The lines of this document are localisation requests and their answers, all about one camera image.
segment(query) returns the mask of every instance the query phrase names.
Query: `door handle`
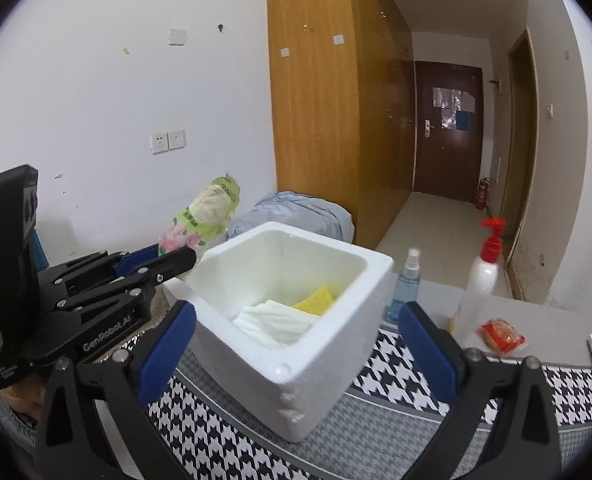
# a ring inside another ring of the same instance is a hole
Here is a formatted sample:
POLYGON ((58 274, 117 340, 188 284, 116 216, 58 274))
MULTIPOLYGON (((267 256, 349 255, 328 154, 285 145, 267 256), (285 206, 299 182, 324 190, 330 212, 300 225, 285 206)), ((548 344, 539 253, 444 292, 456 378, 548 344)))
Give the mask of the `door handle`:
POLYGON ((425 137, 429 139, 429 134, 433 126, 429 123, 429 119, 425 119, 425 137))

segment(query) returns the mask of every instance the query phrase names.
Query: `wooden wardrobe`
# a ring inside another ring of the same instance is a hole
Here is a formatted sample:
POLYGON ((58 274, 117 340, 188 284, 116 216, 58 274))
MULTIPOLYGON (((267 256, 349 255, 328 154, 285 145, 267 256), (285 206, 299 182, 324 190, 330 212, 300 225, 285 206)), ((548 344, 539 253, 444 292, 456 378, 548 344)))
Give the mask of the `wooden wardrobe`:
POLYGON ((279 190, 336 202, 375 248, 409 197, 411 33, 394 0, 267 0, 279 190))

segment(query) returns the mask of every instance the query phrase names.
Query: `snack package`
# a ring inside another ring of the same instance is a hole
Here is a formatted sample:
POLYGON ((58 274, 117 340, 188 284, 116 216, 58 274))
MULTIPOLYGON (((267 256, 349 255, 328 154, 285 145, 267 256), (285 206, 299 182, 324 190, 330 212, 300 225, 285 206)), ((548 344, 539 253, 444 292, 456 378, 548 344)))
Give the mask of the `snack package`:
POLYGON ((205 187, 185 210, 173 219, 158 239, 158 253, 190 247, 200 258, 208 244, 223 234, 240 202, 240 187, 229 176, 219 177, 205 187))
POLYGON ((500 357, 527 345, 524 336, 504 319, 491 319, 478 327, 478 335, 500 357))

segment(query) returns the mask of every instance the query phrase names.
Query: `blue paper on door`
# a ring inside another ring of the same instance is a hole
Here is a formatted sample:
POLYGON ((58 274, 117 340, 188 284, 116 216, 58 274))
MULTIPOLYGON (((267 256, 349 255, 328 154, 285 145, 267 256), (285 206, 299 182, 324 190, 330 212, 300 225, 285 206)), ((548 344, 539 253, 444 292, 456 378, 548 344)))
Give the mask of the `blue paper on door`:
POLYGON ((465 132, 470 130, 469 112, 461 112, 460 110, 456 112, 456 129, 463 130, 465 132))

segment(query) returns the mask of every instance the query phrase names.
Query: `yellow sponge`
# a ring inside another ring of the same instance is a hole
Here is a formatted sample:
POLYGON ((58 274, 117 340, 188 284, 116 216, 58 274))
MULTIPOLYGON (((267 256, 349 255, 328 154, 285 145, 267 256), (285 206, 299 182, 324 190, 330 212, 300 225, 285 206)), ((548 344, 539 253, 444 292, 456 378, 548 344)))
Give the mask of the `yellow sponge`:
POLYGON ((333 297, 327 285, 322 286, 319 290, 314 292, 310 297, 296 303, 294 308, 307 312, 308 314, 316 314, 322 316, 327 309, 332 306, 335 298, 333 297))

